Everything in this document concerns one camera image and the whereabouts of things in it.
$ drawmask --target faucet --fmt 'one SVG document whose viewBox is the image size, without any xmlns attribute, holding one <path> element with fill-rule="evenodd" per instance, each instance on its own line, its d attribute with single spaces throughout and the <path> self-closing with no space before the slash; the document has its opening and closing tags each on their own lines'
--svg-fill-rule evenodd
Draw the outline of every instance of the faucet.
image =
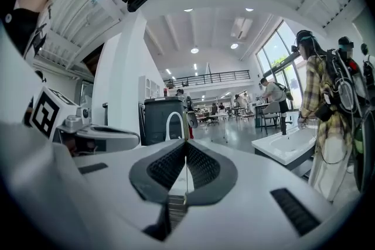
<svg viewBox="0 0 375 250">
<path fill-rule="evenodd" d="M 166 121 L 166 138 L 165 138 L 166 141 L 171 140 L 171 137 L 169 136 L 169 123 L 171 122 L 171 118 L 172 118 L 173 115 L 177 115 L 179 117 L 180 123 L 181 123 L 181 135 L 182 135 L 182 138 L 185 139 L 185 134 L 184 134 L 184 131 L 183 131 L 182 117 L 178 112 L 173 112 L 169 115 L 169 117 Z"/>
</svg>

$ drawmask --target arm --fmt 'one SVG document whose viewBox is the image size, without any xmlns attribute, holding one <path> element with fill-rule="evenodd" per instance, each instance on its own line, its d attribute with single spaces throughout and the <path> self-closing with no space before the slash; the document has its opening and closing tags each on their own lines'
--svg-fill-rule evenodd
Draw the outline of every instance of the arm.
<svg viewBox="0 0 375 250">
<path fill-rule="evenodd" d="M 307 61 L 306 89 L 301 106 L 301 117 L 309 118 L 314 116 L 318 109 L 320 100 L 321 78 L 318 74 L 316 57 L 310 57 Z"/>
</svg>

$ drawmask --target black railing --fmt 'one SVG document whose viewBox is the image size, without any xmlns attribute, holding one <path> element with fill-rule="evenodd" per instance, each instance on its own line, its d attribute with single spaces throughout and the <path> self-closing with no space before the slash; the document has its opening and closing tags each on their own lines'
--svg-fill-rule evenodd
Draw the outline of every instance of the black railing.
<svg viewBox="0 0 375 250">
<path fill-rule="evenodd" d="M 225 81 L 246 79 L 250 79 L 248 70 L 181 77 L 175 80 L 165 80 L 164 83 L 167 88 L 183 88 L 192 85 L 223 83 Z"/>
</svg>

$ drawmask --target gray trash can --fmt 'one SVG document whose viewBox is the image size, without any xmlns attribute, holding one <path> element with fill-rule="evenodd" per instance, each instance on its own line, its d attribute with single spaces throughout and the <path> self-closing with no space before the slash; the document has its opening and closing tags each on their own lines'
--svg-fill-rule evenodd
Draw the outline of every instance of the gray trash can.
<svg viewBox="0 0 375 250">
<path fill-rule="evenodd" d="M 145 100 L 146 145 L 165 141 L 166 122 L 173 112 L 178 112 L 183 117 L 185 107 L 182 97 L 173 96 Z M 181 137 L 181 124 L 177 115 L 174 115 L 169 123 L 169 136 L 171 139 Z"/>
</svg>

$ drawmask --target chair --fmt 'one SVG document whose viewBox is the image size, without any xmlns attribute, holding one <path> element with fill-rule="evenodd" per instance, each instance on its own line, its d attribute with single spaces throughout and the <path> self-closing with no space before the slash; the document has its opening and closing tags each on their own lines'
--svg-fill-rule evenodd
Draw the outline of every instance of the chair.
<svg viewBox="0 0 375 250">
<path fill-rule="evenodd" d="M 263 111 L 261 115 L 261 131 L 263 131 L 263 119 L 264 119 L 264 128 L 265 133 L 268 135 L 267 132 L 267 124 L 266 120 L 274 120 L 275 128 L 277 128 L 277 119 L 280 117 L 280 105 L 278 102 L 271 102 Z"/>
</svg>

